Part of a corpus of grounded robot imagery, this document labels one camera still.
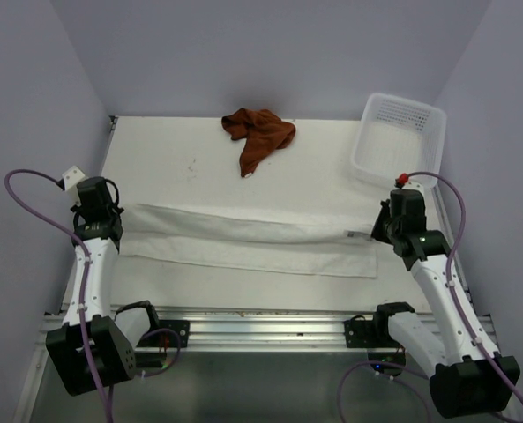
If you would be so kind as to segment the white towel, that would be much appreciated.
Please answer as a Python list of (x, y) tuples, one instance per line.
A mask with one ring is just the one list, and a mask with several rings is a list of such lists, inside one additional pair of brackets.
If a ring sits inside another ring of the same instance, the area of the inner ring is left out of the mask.
[(123, 215), (121, 256), (246, 271), (376, 278), (366, 226), (239, 219), (150, 204)]

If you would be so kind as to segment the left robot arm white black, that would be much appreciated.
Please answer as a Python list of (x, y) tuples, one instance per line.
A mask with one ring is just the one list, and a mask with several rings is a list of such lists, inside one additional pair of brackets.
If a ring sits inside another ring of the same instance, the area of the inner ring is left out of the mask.
[(96, 176), (77, 183), (73, 212), (77, 257), (73, 296), (62, 326), (46, 336), (49, 357), (66, 391), (78, 396), (97, 389), (86, 357), (82, 332), (101, 384), (109, 387), (136, 375), (135, 348), (160, 340), (162, 325), (150, 301), (137, 301), (112, 312), (110, 293), (113, 270), (123, 235), (116, 185)]

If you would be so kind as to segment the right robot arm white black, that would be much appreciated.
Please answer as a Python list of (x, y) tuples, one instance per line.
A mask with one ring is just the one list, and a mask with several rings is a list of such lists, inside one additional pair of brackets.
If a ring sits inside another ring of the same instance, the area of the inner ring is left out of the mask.
[(380, 345), (401, 344), (429, 381), (446, 419), (503, 411), (520, 369), (482, 328), (452, 268), (442, 232), (427, 228), (423, 194), (394, 189), (381, 204), (372, 239), (392, 246), (430, 305), (439, 333), (431, 333), (406, 302), (380, 305), (371, 334)]

